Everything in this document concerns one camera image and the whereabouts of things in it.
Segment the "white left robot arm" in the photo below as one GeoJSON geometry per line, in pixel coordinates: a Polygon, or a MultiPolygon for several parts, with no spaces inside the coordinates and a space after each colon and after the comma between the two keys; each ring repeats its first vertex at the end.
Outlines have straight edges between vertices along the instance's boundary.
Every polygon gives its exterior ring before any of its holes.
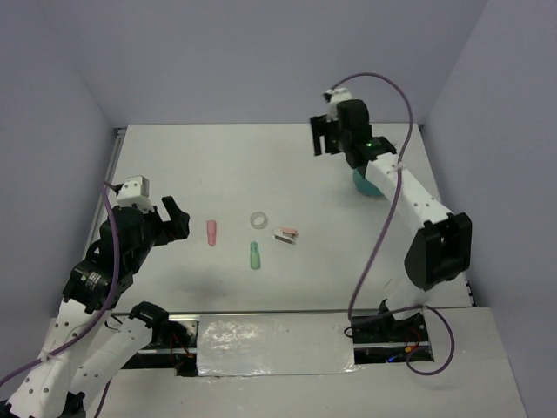
{"type": "Polygon", "coordinates": [[[2,401],[3,417],[84,417],[91,402],[137,351],[148,345],[189,345],[186,327],[172,321],[162,307],[143,301],[103,346],[88,352],[151,249],[189,236],[189,214],[171,196],[162,203],[168,220],[162,220],[156,208],[142,210],[137,203],[107,208],[99,238],[70,273],[41,353],[2,379],[26,375],[17,391],[2,401]]]}

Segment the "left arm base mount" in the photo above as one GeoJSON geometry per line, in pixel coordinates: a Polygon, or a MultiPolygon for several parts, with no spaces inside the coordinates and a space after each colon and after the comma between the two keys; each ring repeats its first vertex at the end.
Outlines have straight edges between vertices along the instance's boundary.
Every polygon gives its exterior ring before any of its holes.
{"type": "Polygon", "coordinates": [[[112,314],[110,320],[117,323],[112,326],[109,320],[104,327],[117,332],[124,319],[131,316],[146,320],[148,326],[154,326],[154,336],[147,346],[136,352],[124,365],[123,369],[171,369],[176,376],[197,377],[197,338],[198,322],[178,322],[170,319],[170,314],[162,307],[143,301],[134,306],[126,315],[112,314]]]}

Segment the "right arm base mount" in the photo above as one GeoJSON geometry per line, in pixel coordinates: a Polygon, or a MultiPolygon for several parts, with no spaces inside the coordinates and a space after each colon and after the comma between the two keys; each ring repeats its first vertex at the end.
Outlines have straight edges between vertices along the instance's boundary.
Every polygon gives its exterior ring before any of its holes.
{"type": "Polygon", "coordinates": [[[409,354],[410,362],[433,361],[424,315],[411,313],[402,321],[391,315],[375,320],[386,311],[382,302],[377,313],[354,316],[344,329],[345,337],[352,341],[355,363],[404,363],[409,354]]]}

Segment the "pink translucent pen cap tube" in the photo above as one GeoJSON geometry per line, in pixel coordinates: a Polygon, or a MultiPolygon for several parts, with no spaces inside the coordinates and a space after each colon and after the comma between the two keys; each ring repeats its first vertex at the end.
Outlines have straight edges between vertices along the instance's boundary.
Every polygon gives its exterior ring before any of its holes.
{"type": "Polygon", "coordinates": [[[218,224],[215,219],[208,219],[206,221],[206,237],[209,246],[217,244],[218,224]]]}

